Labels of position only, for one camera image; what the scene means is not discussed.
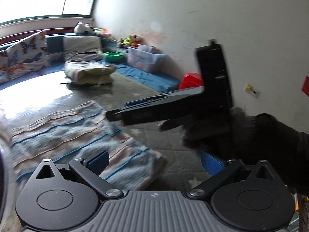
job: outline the plush toy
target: plush toy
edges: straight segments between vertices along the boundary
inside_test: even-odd
[[[74,33],[75,34],[92,34],[93,30],[94,29],[91,26],[91,24],[89,23],[84,24],[83,22],[79,22],[74,28]]]
[[[119,38],[117,46],[119,48],[137,47],[141,41],[141,37],[137,35],[129,35],[127,38]]]

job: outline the red object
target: red object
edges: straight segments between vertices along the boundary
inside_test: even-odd
[[[309,96],[309,77],[306,76],[304,85],[302,86],[302,91]]]
[[[181,83],[178,87],[178,90],[185,89],[185,88],[191,88],[191,87],[199,87],[202,86],[202,78],[200,74],[197,73],[187,73]]]

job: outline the power outlet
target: power outlet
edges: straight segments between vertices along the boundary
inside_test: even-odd
[[[244,91],[249,93],[251,96],[257,98],[260,95],[260,91],[255,89],[252,85],[246,84]]]

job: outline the green bowl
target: green bowl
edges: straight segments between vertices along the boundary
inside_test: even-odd
[[[120,52],[106,52],[103,53],[103,59],[111,63],[120,62],[123,59],[123,54]]]

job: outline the black device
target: black device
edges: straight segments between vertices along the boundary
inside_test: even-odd
[[[271,165],[231,160],[188,193],[130,190],[126,195],[83,159],[44,159],[15,205],[24,231],[277,231],[288,226],[294,200]]]
[[[136,104],[130,102],[123,108],[107,111],[107,119],[132,125],[183,117],[195,120],[219,113],[228,121],[233,104],[222,48],[210,40],[209,46],[196,49],[196,57],[204,86],[159,94]]]

